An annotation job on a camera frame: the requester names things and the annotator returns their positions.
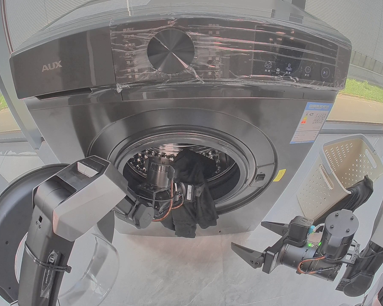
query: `white laundry basket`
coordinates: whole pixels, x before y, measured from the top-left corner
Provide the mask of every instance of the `white laundry basket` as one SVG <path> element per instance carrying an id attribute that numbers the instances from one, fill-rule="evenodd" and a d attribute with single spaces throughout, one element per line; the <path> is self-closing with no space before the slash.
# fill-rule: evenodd
<path id="1" fill-rule="evenodd" d="M 317 219 L 350 192 L 365 175 L 376 181 L 383 164 L 364 135 L 350 135 L 322 146 L 296 196 L 304 215 Z"/>

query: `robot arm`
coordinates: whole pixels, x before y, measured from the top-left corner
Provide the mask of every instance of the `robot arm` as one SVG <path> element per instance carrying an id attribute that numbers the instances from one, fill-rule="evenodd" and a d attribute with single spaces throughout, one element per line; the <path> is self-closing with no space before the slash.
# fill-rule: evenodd
<path id="1" fill-rule="evenodd" d="M 289 224 L 262 222 L 261 225 L 281 236 L 264 252 L 232 243 L 232 250 L 253 268 L 271 273 L 278 265 L 294 268 L 298 274 L 308 274 L 334 281 L 342 264 L 346 271 L 336 290 L 347 296 L 363 295 L 383 264 L 383 202 L 374 222 L 372 236 L 362 252 L 353 240 L 358 229 L 357 217 L 349 210 L 334 211 L 323 224 L 322 236 L 314 232 L 313 221 L 297 216 Z M 383 306 L 383 274 L 373 296 L 359 306 Z M 372 303 L 376 298 L 379 303 Z"/>
<path id="2" fill-rule="evenodd" d="M 68 259 L 74 242 L 111 210 L 122 221 L 142 229 L 168 214 L 173 203 L 191 202 L 201 194 L 202 186 L 175 180 L 169 161 L 151 157 L 146 182 L 133 191 L 113 164 L 91 156 L 38 185 L 33 190 L 33 216 L 16 304 L 56 306 L 63 275 L 71 271 Z"/>

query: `dial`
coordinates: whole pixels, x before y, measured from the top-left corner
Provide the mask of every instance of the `dial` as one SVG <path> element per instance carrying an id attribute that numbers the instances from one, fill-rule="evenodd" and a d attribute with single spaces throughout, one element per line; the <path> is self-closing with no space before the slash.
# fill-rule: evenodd
<path id="1" fill-rule="evenodd" d="M 157 33 L 147 46 L 147 56 L 152 66 L 166 74 L 183 71 L 194 58 L 194 44 L 184 32 L 164 29 Z"/>

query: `play pause button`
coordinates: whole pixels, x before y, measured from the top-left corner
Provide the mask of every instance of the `play pause button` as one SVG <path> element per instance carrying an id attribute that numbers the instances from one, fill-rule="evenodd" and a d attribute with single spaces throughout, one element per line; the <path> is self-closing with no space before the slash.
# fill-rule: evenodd
<path id="1" fill-rule="evenodd" d="M 323 68 L 322 71 L 321 71 L 321 75 L 322 75 L 323 78 L 328 78 L 329 75 L 330 75 L 329 68 L 327 68 L 327 67 Z"/>

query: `gray floor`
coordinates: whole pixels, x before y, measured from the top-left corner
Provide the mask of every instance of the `gray floor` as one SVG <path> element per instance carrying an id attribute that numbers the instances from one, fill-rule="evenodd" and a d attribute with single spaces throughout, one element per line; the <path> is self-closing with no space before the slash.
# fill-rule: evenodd
<path id="1" fill-rule="evenodd" d="M 311 167 L 322 143 L 338 138 L 320 135 L 307 159 L 301 165 L 280 199 L 266 216 L 267 220 L 289 222 L 302 214 L 295 191 Z M 383 160 L 383 135 L 368 137 Z M 33 151 L 28 144 L 0 144 L 0 190 L 20 174 L 55 161 L 51 150 L 43 145 Z M 367 243 L 374 217 L 383 198 L 383 176 L 374 184 L 369 201 L 355 213 L 360 227 L 355 236 Z M 144 237 L 119 235 L 113 244 L 120 254 L 117 282 L 102 306 L 339 306 L 361 301 L 334 290 L 337 280 L 328 283 L 279 266 L 270 275 L 254 270 L 230 249 L 230 242 L 263 250 L 277 236 L 262 227 L 252 232 L 185 239 L 177 237 Z M 73 251 L 70 265 L 83 268 L 82 248 Z M 70 274 L 79 277 L 79 270 Z M 6 305 L 0 299 L 0 306 Z"/>

